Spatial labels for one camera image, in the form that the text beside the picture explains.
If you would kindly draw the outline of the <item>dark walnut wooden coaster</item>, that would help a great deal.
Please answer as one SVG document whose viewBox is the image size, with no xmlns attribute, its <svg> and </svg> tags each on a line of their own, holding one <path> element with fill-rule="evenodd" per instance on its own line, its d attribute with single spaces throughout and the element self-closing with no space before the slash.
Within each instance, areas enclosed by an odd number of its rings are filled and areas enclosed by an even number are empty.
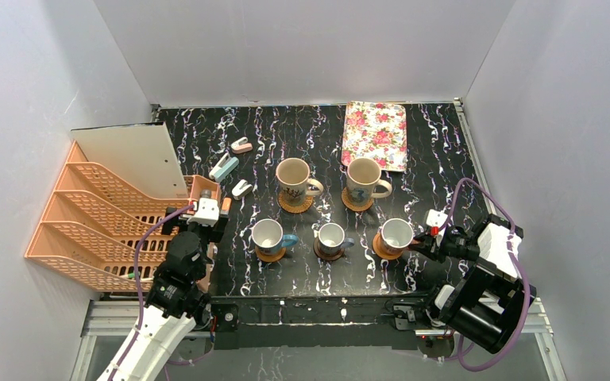
<svg viewBox="0 0 610 381">
<path fill-rule="evenodd" d="M 318 241 L 316 241 L 314 243 L 313 248 L 314 248 L 314 251 L 315 251 L 315 255 L 319 259 L 325 260 L 325 261 L 335 261 L 335 260 L 338 260 L 339 258 L 341 258 L 345 254 L 345 249 L 344 248 L 340 248 L 335 253 L 327 254 L 327 253 L 325 253 L 321 249 L 321 245 L 319 244 Z"/>
</svg>

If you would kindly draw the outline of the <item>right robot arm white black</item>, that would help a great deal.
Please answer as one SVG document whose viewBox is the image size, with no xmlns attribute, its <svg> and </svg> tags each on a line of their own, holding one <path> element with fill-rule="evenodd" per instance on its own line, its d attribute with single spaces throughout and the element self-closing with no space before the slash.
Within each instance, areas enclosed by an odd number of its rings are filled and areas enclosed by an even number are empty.
<svg viewBox="0 0 610 381">
<path fill-rule="evenodd" d="M 430 296 L 426 311 L 490 353 L 498 353 L 517 328 L 524 304 L 523 281 L 508 257 L 512 224 L 489 214 L 466 232 L 461 226 L 431 227 L 409 249 L 430 260 L 471 261 L 461 281 Z"/>
</svg>

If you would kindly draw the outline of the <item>blue mug white inside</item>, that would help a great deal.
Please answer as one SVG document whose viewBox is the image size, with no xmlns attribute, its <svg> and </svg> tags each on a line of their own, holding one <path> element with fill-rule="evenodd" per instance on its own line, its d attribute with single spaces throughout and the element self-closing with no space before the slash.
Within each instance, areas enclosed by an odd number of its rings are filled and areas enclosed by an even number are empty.
<svg viewBox="0 0 610 381">
<path fill-rule="evenodd" d="M 259 220 L 252 227 L 251 238 L 255 247 L 266 254 L 275 254 L 280 248 L 290 248 L 299 243 L 294 234 L 285 234 L 282 225 L 273 219 Z"/>
</svg>

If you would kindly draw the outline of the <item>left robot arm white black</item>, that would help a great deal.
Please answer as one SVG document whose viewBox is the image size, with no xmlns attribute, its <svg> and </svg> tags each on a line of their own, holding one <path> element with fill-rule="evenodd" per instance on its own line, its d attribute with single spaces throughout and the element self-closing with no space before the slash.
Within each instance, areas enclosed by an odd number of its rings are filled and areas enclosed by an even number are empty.
<svg viewBox="0 0 610 381">
<path fill-rule="evenodd" d="M 141 271 L 133 270 L 139 310 L 137 320 L 101 380 L 154 380 L 174 349 L 202 321 L 212 322 L 208 275 L 214 265 L 213 247 L 229 220 L 231 199 L 201 197 L 182 208 L 169 207 L 162 219 L 137 242 L 134 256 L 156 230 L 174 234 L 164 261 L 152 274 L 144 292 Z"/>
</svg>

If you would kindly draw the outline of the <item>floral tray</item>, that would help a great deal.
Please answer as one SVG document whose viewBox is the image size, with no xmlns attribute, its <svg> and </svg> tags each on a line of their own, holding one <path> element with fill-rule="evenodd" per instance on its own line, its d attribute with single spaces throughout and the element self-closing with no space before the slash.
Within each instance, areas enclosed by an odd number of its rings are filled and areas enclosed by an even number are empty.
<svg viewBox="0 0 610 381">
<path fill-rule="evenodd" d="M 407 111 L 397 103 L 352 101 L 346 105 L 341 162 L 369 158 L 384 171 L 407 170 Z"/>
</svg>

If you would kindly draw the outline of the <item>woven rattan coaster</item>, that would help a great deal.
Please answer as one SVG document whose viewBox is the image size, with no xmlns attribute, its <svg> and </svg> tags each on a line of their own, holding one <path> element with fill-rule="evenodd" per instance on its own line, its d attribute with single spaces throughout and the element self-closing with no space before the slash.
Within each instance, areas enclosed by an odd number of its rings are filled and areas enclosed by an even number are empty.
<svg viewBox="0 0 610 381">
<path fill-rule="evenodd" d="M 342 190 L 342 202 L 345 205 L 345 207 L 348 208 L 349 210 L 352 210 L 354 212 L 364 212 L 373 205 L 374 199 L 370 198 L 365 204 L 357 205 L 352 202 L 350 193 L 349 193 L 348 189 L 345 187 Z"/>
<path fill-rule="evenodd" d="M 291 214 L 301 214 L 306 212 L 312 206 L 313 202 L 313 196 L 306 196 L 303 203 L 294 206 L 288 203 L 287 195 L 285 192 L 281 191 L 278 195 L 278 203 L 280 208 Z"/>
</svg>

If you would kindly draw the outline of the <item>small grey heart mug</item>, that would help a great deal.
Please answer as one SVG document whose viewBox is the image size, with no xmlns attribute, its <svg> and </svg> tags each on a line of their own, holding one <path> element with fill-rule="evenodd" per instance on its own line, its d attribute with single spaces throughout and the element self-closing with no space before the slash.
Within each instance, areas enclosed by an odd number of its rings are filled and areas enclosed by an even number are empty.
<svg viewBox="0 0 610 381">
<path fill-rule="evenodd" d="M 335 253 L 340 248 L 351 248 L 355 240 L 346 236 L 345 230 L 338 224 L 330 222 L 323 225 L 318 233 L 317 240 L 321 249 L 327 253 Z"/>
</svg>

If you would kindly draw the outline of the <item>tall beige mug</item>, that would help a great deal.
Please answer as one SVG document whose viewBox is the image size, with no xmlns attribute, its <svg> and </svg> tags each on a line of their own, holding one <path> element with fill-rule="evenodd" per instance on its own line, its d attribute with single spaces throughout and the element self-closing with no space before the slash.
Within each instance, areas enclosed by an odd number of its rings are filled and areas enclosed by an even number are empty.
<svg viewBox="0 0 610 381">
<path fill-rule="evenodd" d="M 365 204 L 370 198 L 387 198 L 392 194 L 392 185 L 381 178 L 382 169 L 372 159 L 359 157 L 352 160 L 346 171 L 346 188 L 352 202 Z"/>
</svg>

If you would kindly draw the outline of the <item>light wooden coaster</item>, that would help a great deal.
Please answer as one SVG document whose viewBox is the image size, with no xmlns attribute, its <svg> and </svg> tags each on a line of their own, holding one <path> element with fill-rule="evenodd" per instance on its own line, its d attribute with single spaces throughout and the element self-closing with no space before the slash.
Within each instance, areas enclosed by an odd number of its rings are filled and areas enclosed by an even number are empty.
<svg viewBox="0 0 610 381">
<path fill-rule="evenodd" d="M 373 238 L 373 251 L 383 260 L 396 260 L 403 255 L 403 248 L 394 248 L 388 244 L 381 233 L 377 233 Z"/>
<path fill-rule="evenodd" d="M 265 263 L 274 263 L 281 260 L 285 253 L 287 252 L 286 248 L 280 248 L 275 254 L 266 254 L 262 252 L 258 247 L 255 247 L 254 252 L 257 258 Z"/>
</svg>

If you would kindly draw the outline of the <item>pink floral mug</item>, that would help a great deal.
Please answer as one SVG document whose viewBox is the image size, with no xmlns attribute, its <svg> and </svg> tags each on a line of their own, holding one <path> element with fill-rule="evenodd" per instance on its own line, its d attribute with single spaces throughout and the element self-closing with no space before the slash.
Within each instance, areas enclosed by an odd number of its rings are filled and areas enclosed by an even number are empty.
<svg viewBox="0 0 610 381">
<path fill-rule="evenodd" d="M 408 250 L 414 238 L 415 229 L 409 221 L 392 218 L 381 227 L 380 248 L 388 256 L 399 256 Z"/>
</svg>

